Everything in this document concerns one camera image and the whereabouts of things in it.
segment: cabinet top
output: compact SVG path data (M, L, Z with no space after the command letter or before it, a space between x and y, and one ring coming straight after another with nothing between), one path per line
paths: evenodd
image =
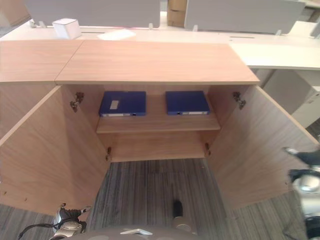
M0 43L0 83L257 84L228 44L103 40Z

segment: gray desk partition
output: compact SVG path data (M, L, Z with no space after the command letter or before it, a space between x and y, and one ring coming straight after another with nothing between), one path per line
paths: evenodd
M58 19L77 19L80 26L160 26L160 0L24 0L31 17L47 26Z
M317 37L320 35L320 22L318 22L312 30L310 36Z
M304 7L304 2L290 0L188 0L184 27L287 34Z

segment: white tissue box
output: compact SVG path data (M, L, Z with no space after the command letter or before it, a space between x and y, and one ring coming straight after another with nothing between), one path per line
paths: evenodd
M81 36L81 30L77 19L63 18L54 21L52 25L60 39L76 39Z

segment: blue binder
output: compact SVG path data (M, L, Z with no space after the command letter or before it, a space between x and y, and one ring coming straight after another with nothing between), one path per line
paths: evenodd
M106 91L99 110L100 117L146 115L145 91Z
M210 108L203 91L167 91L168 115L208 115Z

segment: cabinet door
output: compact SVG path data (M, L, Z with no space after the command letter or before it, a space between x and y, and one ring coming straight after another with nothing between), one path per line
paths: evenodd
M313 151L319 146L260 87L248 87L241 98L246 100L246 105L241 110L238 106L234 108L221 124L208 156L221 195L232 209L289 190L288 170L306 166L285 153L282 147Z
M93 204L109 163L74 100L54 87L0 140L0 203L49 215Z
M0 139L54 87L54 83L1 84Z

